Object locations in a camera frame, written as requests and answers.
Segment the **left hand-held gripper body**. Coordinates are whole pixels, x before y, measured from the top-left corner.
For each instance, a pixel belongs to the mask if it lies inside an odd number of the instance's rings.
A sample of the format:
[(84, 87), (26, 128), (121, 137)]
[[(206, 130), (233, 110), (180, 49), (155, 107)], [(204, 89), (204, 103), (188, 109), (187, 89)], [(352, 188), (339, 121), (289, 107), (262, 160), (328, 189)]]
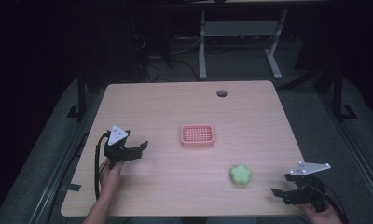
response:
[(113, 167), (117, 162), (126, 161), (125, 155), (127, 152), (139, 151), (138, 147), (127, 148), (125, 146), (130, 133), (130, 130), (124, 131), (119, 126), (113, 125), (104, 145), (104, 155), (109, 159), (110, 167)]

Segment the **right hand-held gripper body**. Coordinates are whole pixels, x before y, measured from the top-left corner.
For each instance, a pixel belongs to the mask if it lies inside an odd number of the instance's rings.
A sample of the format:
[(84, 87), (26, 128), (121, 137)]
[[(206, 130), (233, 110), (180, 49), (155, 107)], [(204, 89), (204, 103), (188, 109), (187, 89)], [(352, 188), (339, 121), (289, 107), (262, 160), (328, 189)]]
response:
[(300, 184), (296, 185), (297, 189), (285, 191), (285, 204), (312, 204), (317, 212), (323, 212), (326, 209), (325, 188), (319, 178), (314, 176), (318, 172), (330, 169), (328, 163), (311, 163), (300, 161), (298, 165), (291, 169), (288, 174), (298, 175)]

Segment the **person's left hand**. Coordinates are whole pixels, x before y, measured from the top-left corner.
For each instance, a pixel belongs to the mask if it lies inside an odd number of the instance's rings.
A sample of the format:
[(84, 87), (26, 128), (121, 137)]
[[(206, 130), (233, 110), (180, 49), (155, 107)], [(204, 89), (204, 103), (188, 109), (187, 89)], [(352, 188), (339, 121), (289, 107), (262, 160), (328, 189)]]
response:
[(99, 183), (101, 186), (100, 198), (113, 198), (117, 193), (120, 184), (121, 168), (124, 162), (117, 162), (113, 167), (109, 165), (109, 159), (106, 159), (100, 165)]

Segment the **person's right hand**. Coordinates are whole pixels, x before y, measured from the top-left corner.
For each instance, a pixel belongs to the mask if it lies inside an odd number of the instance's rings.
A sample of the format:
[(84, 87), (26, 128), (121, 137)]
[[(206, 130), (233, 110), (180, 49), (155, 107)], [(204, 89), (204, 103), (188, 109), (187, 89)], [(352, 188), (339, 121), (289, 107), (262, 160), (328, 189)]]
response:
[(328, 206), (323, 212), (317, 212), (309, 204), (302, 204), (298, 208), (305, 213), (312, 224), (343, 224), (332, 206)]

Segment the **green flower-shaped soap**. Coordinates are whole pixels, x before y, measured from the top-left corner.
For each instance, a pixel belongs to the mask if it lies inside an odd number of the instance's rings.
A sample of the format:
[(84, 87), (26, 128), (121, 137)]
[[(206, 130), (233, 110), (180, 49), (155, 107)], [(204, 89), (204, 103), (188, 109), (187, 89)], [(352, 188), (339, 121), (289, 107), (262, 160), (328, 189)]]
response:
[(238, 164), (230, 169), (229, 175), (234, 185), (244, 187), (250, 183), (252, 172), (247, 166)]

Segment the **black metal stand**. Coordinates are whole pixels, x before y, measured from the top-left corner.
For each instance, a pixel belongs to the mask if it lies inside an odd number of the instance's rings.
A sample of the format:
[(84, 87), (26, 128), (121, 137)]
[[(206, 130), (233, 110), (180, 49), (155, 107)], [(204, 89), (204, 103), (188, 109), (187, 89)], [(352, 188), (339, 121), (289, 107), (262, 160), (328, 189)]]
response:
[(81, 121), (87, 109), (86, 100), (86, 69), (81, 68), (77, 76), (77, 105), (73, 105), (68, 114), (68, 118), (74, 118)]
[(332, 67), (333, 97), (332, 112), (339, 122), (345, 119), (356, 119), (357, 116), (349, 105), (342, 103), (343, 75), (337, 64)]

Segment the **pink soap dish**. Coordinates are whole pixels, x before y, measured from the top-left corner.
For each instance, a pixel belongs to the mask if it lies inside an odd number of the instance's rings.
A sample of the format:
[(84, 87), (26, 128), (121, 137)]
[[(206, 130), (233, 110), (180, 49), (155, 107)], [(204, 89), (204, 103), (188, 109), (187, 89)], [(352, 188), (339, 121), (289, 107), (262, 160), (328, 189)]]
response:
[(188, 124), (181, 128), (181, 145), (183, 147), (212, 147), (214, 145), (214, 128), (210, 124)]

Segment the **white metal desk frame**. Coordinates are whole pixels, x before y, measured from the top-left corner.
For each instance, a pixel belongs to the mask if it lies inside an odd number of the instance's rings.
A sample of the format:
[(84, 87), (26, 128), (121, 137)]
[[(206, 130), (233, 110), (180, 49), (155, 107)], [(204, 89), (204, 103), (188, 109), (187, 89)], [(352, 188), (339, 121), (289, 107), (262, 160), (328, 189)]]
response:
[(200, 51), (199, 51), (199, 79), (207, 78), (205, 40), (207, 37), (246, 37), (246, 36), (270, 36), (271, 45), (265, 49), (265, 55), (269, 67), (275, 79), (282, 79), (282, 73), (275, 59), (275, 50), (278, 46), (284, 22), (287, 16), (284, 9), (277, 21), (207, 21), (205, 12), (201, 12), (200, 18)]

